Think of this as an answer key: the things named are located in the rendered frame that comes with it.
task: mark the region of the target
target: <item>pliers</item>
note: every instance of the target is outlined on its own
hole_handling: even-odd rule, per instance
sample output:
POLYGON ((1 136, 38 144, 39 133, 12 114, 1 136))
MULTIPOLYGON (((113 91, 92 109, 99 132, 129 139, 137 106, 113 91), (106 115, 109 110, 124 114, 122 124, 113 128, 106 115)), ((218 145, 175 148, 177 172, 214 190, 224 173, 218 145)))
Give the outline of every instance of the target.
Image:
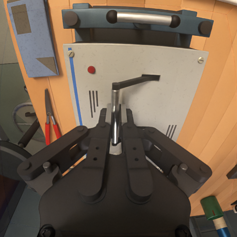
POLYGON ((45 140, 46 140, 46 145, 50 144, 50 122, 49 122, 49 116, 51 116, 52 122, 53 122, 53 127, 54 131, 56 134, 57 139, 61 137, 61 133, 59 130, 59 126, 55 121, 54 118, 54 113, 52 109, 52 104, 49 96, 49 91, 48 89, 45 89, 45 108, 46 108, 46 114, 47 114, 47 122, 45 123, 45 140))

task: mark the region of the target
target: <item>wooden floor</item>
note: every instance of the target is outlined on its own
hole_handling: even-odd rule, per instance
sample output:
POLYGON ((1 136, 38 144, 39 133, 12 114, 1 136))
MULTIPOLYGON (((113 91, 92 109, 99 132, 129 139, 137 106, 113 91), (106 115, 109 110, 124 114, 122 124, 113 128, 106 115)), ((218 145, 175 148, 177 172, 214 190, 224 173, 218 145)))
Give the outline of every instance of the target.
MULTIPOLYGON (((52 104, 62 134, 76 126, 67 82, 62 45, 75 41, 73 30, 62 26, 62 9, 85 0, 48 0, 59 76, 28 78, 15 36, 9 23, 18 62, 31 101, 42 127, 46 116, 44 89, 53 97, 52 104)), ((191 47, 209 52, 209 57, 178 138, 178 143, 207 163, 212 177, 190 197, 191 215, 204 214, 200 200, 214 195, 223 211, 237 200, 237 181, 226 174, 235 166, 237 155, 237 6, 216 0, 89 0, 91 5, 149 7, 167 10, 197 11, 198 17, 214 20, 210 38, 193 36, 191 47)), ((9 22, 9 15, 4 0, 9 22)))

